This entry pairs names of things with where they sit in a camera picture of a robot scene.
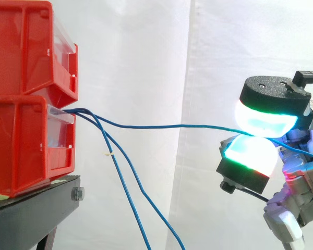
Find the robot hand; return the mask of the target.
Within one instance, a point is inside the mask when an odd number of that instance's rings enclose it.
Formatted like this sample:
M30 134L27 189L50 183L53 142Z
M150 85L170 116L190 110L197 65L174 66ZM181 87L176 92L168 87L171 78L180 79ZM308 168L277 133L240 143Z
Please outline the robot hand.
M236 107L244 134L221 142L217 172L222 190L262 197L277 159L285 183L266 200L263 217L285 249L304 249L302 228L313 221L313 99L305 87L312 71L293 78L246 79Z

